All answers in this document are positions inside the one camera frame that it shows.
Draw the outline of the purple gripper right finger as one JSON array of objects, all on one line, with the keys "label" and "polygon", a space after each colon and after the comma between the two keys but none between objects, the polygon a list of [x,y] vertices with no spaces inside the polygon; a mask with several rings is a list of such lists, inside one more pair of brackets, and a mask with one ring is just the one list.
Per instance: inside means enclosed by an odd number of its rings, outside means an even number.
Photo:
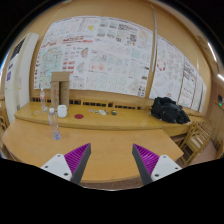
[{"label": "purple gripper right finger", "polygon": [[144,185],[181,170],[168,155],[159,156],[137,144],[133,145],[132,154]]}]

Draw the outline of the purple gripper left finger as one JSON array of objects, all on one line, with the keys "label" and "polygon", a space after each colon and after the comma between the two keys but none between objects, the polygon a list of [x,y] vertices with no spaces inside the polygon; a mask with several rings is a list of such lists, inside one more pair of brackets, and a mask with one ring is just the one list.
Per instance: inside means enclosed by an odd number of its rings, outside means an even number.
[{"label": "purple gripper left finger", "polygon": [[65,155],[56,154],[42,166],[42,169],[74,184],[79,184],[90,154],[91,144],[87,143]]}]

